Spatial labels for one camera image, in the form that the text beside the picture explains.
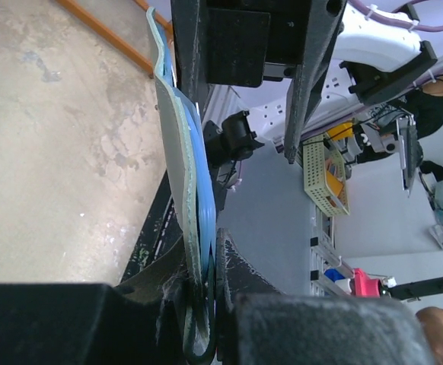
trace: concrete floor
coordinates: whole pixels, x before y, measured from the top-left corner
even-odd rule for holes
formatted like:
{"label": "concrete floor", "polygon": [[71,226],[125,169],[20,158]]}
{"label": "concrete floor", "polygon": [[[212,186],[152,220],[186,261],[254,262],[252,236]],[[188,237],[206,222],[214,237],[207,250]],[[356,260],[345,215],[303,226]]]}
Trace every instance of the concrete floor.
{"label": "concrete floor", "polygon": [[[79,2],[146,54],[133,2]],[[0,0],[0,281],[118,283],[165,169],[155,104],[54,1]]]}

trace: pink object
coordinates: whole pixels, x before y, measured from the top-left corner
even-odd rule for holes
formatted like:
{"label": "pink object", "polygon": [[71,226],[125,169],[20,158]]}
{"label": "pink object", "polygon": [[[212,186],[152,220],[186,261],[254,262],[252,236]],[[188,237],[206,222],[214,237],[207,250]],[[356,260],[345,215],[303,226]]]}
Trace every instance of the pink object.
{"label": "pink object", "polygon": [[380,297],[379,279],[370,279],[370,277],[360,268],[354,269],[355,272],[355,296],[356,297]]}

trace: wooden stick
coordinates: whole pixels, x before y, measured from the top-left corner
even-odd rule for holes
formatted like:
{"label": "wooden stick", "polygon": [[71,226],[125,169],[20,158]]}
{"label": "wooden stick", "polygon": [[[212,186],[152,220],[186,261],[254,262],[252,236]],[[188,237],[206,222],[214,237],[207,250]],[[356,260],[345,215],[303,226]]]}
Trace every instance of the wooden stick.
{"label": "wooden stick", "polygon": [[149,75],[153,74],[152,63],[126,41],[117,36],[110,28],[101,23],[92,14],[87,12],[75,0],[56,0],[64,9],[77,17],[80,21],[90,27],[100,37],[118,49],[121,53],[131,59],[135,64],[146,70]]}
{"label": "wooden stick", "polygon": [[[134,2],[140,6],[144,11],[147,11],[149,4],[146,0],[134,0]],[[157,21],[167,32],[167,37],[172,38],[173,37],[173,24],[166,21],[162,15],[160,15],[158,12],[155,12],[155,21]]]}

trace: cable clip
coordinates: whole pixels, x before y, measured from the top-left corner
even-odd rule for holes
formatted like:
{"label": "cable clip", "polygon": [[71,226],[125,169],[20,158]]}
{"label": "cable clip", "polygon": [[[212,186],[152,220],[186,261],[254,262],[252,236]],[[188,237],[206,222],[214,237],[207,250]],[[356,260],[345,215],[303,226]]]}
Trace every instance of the cable clip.
{"label": "cable clip", "polygon": [[428,70],[428,73],[429,73],[429,76],[432,78],[433,84],[435,84],[436,83],[436,79],[435,79],[435,76],[433,75],[432,70]]}
{"label": "cable clip", "polygon": [[365,19],[368,21],[371,16],[375,13],[375,11],[377,10],[377,5],[376,4],[372,4],[368,7],[368,13],[367,15],[365,15]]}
{"label": "cable clip", "polygon": [[419,25],[419,21],[414,20],[411,24],[411,27],[408,29],[409,32],[412,32],[414,28],[416,28]]}

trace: yellow object in basket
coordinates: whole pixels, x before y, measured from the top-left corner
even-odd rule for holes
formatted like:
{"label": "yellow object in basket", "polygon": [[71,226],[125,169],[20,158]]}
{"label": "yellow object in basket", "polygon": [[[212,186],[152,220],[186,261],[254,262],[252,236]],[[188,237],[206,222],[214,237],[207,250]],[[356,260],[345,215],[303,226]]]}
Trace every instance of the yellow object in basket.
{"label": "yellow object in basket", "polygon": [[339,141],[340,139],[352,137],[353,123],[352,121],[350,121],[339,124],[336,127],[331,128],[327,133],[332,141]]}
{"label": "yellow object in basket", "polygon": [[343,190],[343,182],[338,180],[330,171],[326,171],[327,174],[327,185],[332,193],[338,197]]}

